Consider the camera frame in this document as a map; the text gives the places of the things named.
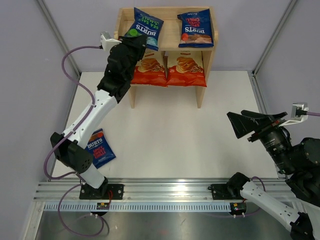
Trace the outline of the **blue bag back side up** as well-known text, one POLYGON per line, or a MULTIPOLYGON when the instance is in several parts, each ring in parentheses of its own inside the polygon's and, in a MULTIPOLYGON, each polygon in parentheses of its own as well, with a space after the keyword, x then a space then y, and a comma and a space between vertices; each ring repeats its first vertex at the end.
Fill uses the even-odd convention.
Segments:
POLYGON ((124 36, 128 38, 134 38, 141 35, 146 35, 147 48, 153 51, 158 51, 158 40, 163 24, 163 20, 135 7, 134 22, 124 36))

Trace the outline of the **cassava chips bag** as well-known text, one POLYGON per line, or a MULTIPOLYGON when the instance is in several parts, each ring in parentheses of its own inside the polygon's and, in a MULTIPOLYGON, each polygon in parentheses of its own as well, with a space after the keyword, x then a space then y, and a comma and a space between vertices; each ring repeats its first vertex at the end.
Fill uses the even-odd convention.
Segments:
POLYGON ((167 54, 167 85, 206 87, 201 51, 170 51, 167 54))
POLYGON ((132 85, 167 86, 164 58, 158 51, 146 49, 134 70, 132 85))

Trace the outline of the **blue Burts bag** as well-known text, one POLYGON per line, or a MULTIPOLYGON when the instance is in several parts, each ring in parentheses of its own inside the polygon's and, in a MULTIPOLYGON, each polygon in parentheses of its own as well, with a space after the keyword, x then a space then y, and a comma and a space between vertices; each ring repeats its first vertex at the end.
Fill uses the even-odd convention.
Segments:
POLYGON ((116 158, 116 155, 105 138, 102 128, 93 132, 85 150, 93 156, 92 163, 97 169, 116 158))
POLYGON ((177 15, 181 21, 179 48, 211 48, 214 46, 210 9, 177 15))

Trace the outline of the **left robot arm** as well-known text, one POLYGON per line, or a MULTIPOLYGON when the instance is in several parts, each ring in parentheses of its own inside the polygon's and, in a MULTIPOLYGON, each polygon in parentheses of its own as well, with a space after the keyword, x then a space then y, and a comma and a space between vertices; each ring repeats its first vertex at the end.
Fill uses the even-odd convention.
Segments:
POLYGON ((99 49, 108 52, 104 75, 91 102, 63 133, 50 137, 51 154, 90 188, 97 199, 108 194, 108 179, 93 164, 93 155, 85 148, 92 133, 103 118, 122 100, 131 87, 135 67, 147 48, 147 36, 120 36, 118 39, 100 37, 99 49))

